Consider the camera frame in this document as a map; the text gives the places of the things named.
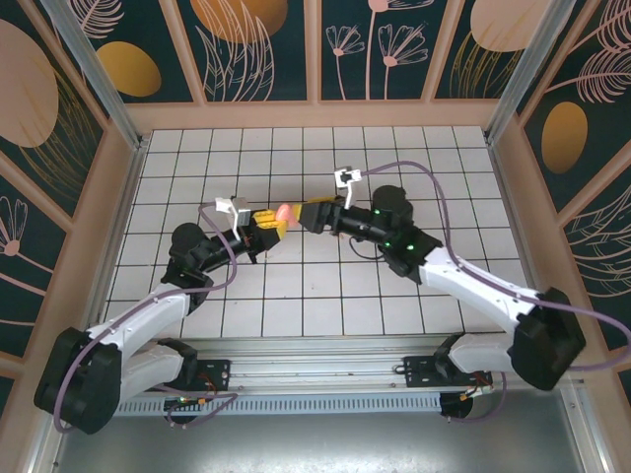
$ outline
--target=wire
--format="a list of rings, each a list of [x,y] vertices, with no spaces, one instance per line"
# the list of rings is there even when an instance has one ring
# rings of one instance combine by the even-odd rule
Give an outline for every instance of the wire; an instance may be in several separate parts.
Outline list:
[[[63,399],[66,396],[66,392],[68,391],[68,386],[70,385],[72,376],[74,376],[75,372],[77,372],[77,369],[81,365],[81,362],[83,362],[83,360],[88,356],[88,354],[92,351],[92,349],[95,348],[104,338],[106,338],[108,335],[112,333],[115,333],[118,327],[120,327],[123,323],[125,323],[131,317],[139,313],[141,310],[144,310],[145,308],[147,308],[148,306],[152,304],[157,304],[158,301],[162,299],[170,298],[173,296],[179,296],[181,294],[200,294],[200,293],[209,293],[211,291],[219,291],[220,289],[224,289],[228,285],[232,284],[233,281],[235,281],[235,278],[237,277],[237,267],[238,267],[237,257],[235,256],[233,249],[230,247],[230,244],[226,240],[226,237],[222,234],[221,230],[219,230],[219,227],[217,227],[217,225],[204,212],[205,209],[209,207],[214,207],[214,206],[215,206],[215,203],[202,204],[199,206],[198,210],[202,219],[204,219],[206,223],[210,226],[212,231],[215,234],[217,234],[217,237],[219,238],[220,242],[226,247],[226,251],[228,252],[228,255],[230,256],[230,264],[233,270],[230,273],[230,276],[228,277],[226,282],[219,284],[217,286],[212,286],[210,288],[177,289],[177,290],[172,290],[172,291],[165,291],[161,294],[156,295],[154,298],[147,299],[146,301],[137,305],[133,309],[129,310],[120,319],[114,321],[112,325],[109,326],[106,330],[104,330],[95,338],[93,338],[92,341],[88,345],[86,345],[86,347],[81,352],[79,352],[79,355],[77,355],[77,358],[74,359],[74,361],[70,365],[70,368],[68,369],[68,372],[64,376],[63,381],[61,382],[61,386],[59,386],[59,392],[57,393],[57,397],[55,399],[55,405],[54,405],[53,414],[52,414],[53,424],[54,424],[55,429],[58,432],[60,432],[61,434],[66,434],[74,430],[74,428],[72,427],[70,428],[64,427],[61,424],[61,406],[63,404]]]
[[[182,396],[182,397],[189,396],[191,394],[200,394],[199,396],[195,396],[195,397],[198,397],[199,399],[204,399],[206,402],[212,402],[215,399],[228,399],[226,402],[220,404],[218,407],[213,409],[211,412],[209,412],[205,416],[197,417],[196,419],[190,422],[187,422],[186,424],[178,424],[173,420],[172,413],[174,412],[175,409],[177,409],[177,407],[179,407],[176,404],[173,405],[169,409],[169,411],[167,411],[167,420],[171,424],[172,428],[174,428],[175,426],[178,426],[180,429],[183,429],[183,430],[188,429],[189,427],[199,426],[201,424],[204,424],[210,421],[212,418],[217,416],[217,414],[219,414],[221,411],[223,411],[228,406],[230,406],[233,402],[235,402],[237,400],[237,397],[239,397],[236,392],[231,392],[228,394],[213,394],[212,396],[210,396],[208,394],[204,394],[203,392],[180,391],[179,389],[173,389],[172,387],[164,386],[163,384],[158,384],[155,387],[156,389],[160,389],[161,391],[170,392],[172,394],[177,394],[178,396]]]
[[[631,355],[631,330],[625,324],[616,320],[615,318],[605,315],[603,313],[596,312],[595,310],[590,310],[588,308],[574,307],[569,304],[552,303],[549,301],[541,301],[536,298],[530,298],[530,297],[521,295],[519,293],[516,293],[515,291],[511,291],[509,289],[504,288],[503,286],[495,283],[494,281],[490,281],[486,279],[485,277],[473,272],[472,270],[467,268],[465,265],[463,265],[460,262],[460,258],[457,257],[452,247],[452,226],[450,224],[450,216],[449,216],[449,211],[447,209],[447,198],[445,197],[445,192],[443,191],[443,187],[441,186],[441,183],[430,172],[429,169],[413,161],[399,161],[396,163],[390,163],[389,165],[379,166],[374,169],[365,170],[362,172],[362,176],[376,174],[386,169],[401,167],[401,166],[412,166],[414,168],[421,169],[424,173],[426,173],[432,179],[432,182],[434,183],[434,187],[436,188],[436,191],[438,192],[439,200],[441,201],[443,214],[445,215],[445,248],[447,249],[447,252],[450,258],[452,259],[452,261],[454,262],[454,264],[457,266],[457,268],[460,271],[470,276],[471,278],[475,279],[476,281],[479,281],[480,283],[485,284],[489,288],[494,289],[513,299],[524,301],[526,303],[533,304],[533,305],[539,305],[541,307],[552,308],[555,310],[572,311],[572,312],[581,313],[583,315],[588,315],[590,317],[596,318],[602,322],[608,323],[609,325],[613,325],[618,330],[620,330],[624,334],[624,336],[627,338],[626,348],[617,357],[603,363],[596,363],[595,365],[569,367],[569,371],[595,372],[599,370],[607,370],[611,367],[618,365],[620,362],[622,362],[623,360],[625,360],[627,357]]]
[[[475,424],[478,422],[488,421],[489,419],[492,419],[493,417],[497,416],[497,414],[502,410],[502,407],[504,407],[504,402],[506,401],[506,393],[508,391],[508,386],[506,382],[506,374],[504,372],[500,372],[500,375],[502,376],[502,397],[500,397],[500,402],[498,403],[497,406],[495,406],[486,414],[483,414],[479,417],[474,417],[473,419],[459,419],[457,417],[448,417],[447,421],[448,422],[454,421],[459,424]]]
[[[355,246],[353,246],[353,240],[355,240],[355,241],[357,241],[357,242],[359,243],[359,241],[358,241],[358,240],[357,240],[354,236],[351,236],[351,237],[348,239],[348,245],[351,247],[351,249],[353,250],[353,252],[354,252],[357,256],[359,256],[360,258],[362,258],[362,259],[368,259],[369,261],[381,261],[381,260],[383,260],[383,259],[385,258],[383,255],[380,255],[380,256],[364,256],[363,254],[359,254],[359,253],[357,252],[357,249],[355,249]]]

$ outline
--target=golden circle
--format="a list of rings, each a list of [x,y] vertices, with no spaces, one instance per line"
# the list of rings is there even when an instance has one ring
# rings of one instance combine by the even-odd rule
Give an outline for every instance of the golden circle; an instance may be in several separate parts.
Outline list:
[[[583,109],[562,101],[548,114],[541,136],[546,167],[556,174],[570,170],[579,160],[588,139],[588,118]]]
[[[526,49],[550,0],[476,0],[471,34],[484,49],[511,52]]]
[[[261,20],[267,35],[272,36],[283,27],[287,18],[287,0],[190,0],[190,5],[199,21],[214,36],[235,43],[255,42],[258,34],[251,31],[242,2],[253,22],[256,18]]]
[[[119,92],[132,97],[148,97],[162,85],[158,66],[138,46],[113,41],[101,46],[97,56]]]
[[[23,147],[45,142],[57,122],[59,93],[46,54],[0,20],[0,136]]]

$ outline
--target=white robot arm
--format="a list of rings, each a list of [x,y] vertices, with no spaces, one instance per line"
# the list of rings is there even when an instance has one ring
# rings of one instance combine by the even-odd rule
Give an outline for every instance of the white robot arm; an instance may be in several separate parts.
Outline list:
[[[233,227],[223,232],[223,239],[234,255],[247,253],[256,262],[256,255],[282,239],[287,223],[277,222],[274,211],[251,213],[245,205],[240,199],[218,199],[217,208],[232,216]],[[158,384],[190,386],[200,375],[197,354],[188,345],[174,339],[153,346],[148,342],[203,304],[205,290],[213,286],[208,273],[228,264],[230,256],[220,237],[208,238],[195,224],[175,229],[172,243],[166,274],[145,299],[112,320],[85,331],[68,328],[57,337],[35,392],[35,406],[53,414],[61,396],[61,419],[93,434],[119,403]],[[82,359],[80,353],[90,344],[94,348]],[[66,374],[77,363],[72,382],[63,389]]]
[[[335,173],[338,188],[350,190],[361,178],[356,169]],[[463,372],[515,372],[534,387],[550,390],[585,348],[573,312],[535,304],[569,304],[562,292],[521,288],[450,253],[414,225],[413,207],[402,188],[376,189],[371,209],[351,206],[349,195],[305,203],[295,213],[309,232],[327,230],[374,243],[398,276],[452,295],[504,329],[449,337],[435,354],[436,370],[446,380]]]

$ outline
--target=cable clip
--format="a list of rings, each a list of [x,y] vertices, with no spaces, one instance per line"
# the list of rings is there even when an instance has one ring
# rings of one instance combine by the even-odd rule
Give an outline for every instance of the cable clip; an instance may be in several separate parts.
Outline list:
[[[338,189],[348,189],[344,208],[348,210],[353,200],[353,182],[362,180],[362,172],[359,169],[351,169],[350,166],[338,169],[334,173],[335,186]]]
[[[235,234],[235,238],[238,241],[241,241],[238,228],[246,226],[249,223],[249,216],[251,215],[251,209],[249,209],[247,201],[243,198],[223,199],[216,197],[215,205],[217,212],[228,214],[228,220],[230,221],[233,234]]]

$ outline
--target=pink object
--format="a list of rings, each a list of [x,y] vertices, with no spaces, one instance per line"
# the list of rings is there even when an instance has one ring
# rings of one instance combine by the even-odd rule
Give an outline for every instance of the pink object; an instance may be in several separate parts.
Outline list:
[[[296,216],[294,215],[292,206],[289,204],[283,204],[278,208],[278,210],[276,211],[276,220],[287,222],[290,227],[295,227],[298,225],[298,221],[296,220]]]

